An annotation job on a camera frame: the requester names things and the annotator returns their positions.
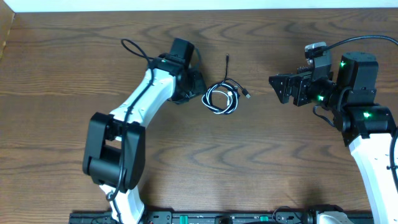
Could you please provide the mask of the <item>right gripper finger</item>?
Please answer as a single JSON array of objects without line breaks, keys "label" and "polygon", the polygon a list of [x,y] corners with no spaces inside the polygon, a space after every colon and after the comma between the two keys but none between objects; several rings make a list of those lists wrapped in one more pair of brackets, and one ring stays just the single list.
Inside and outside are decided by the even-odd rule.
[{"label": "right gripper finger", "polygon": [[277,94],[277,97],[282,104],[286,104],[289,102],[289,98],[291,95],[290,79],[291,79],[290,77],[278,78],[275,75],[269,77],[269,84]]},{"label": "right gripper finger", "polygon": [[302,72],[302,73],[279,73],[276,75],[276,77],[281,78],[281,77],[306,77],[306,76],[311,76],[311,72]]}]

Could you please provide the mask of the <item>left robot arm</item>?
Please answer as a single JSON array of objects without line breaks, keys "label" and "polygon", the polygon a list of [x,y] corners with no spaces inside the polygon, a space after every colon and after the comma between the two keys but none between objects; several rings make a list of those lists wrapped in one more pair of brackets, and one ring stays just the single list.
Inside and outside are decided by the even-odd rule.
[{"label": "left robot arm", "polygon": [[139,223],[145,205],[138,183],[146,163],[146,129],[166,102],[177,105],[206,92],[197,66],[195,46],[174,39],[168,53],[148,57],[143,80],[127,100],[108,114],[97,112],[89,122],[82,170],[105,192],[116,223]]}]

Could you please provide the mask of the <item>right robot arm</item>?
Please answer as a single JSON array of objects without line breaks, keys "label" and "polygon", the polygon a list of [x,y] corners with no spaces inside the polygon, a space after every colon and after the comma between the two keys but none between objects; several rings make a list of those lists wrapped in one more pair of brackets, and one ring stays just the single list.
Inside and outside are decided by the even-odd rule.
[{"label": "right robot arm", "polygon": [[379,64],[373,54],[342,55],[338,78],[331,62],[301,73],[269,77],[281,103],[314,103],[332,112],[329,125],[342,135],[364,182],[375,223],[397,223],[397,124],[386,106],[375,103]]}]

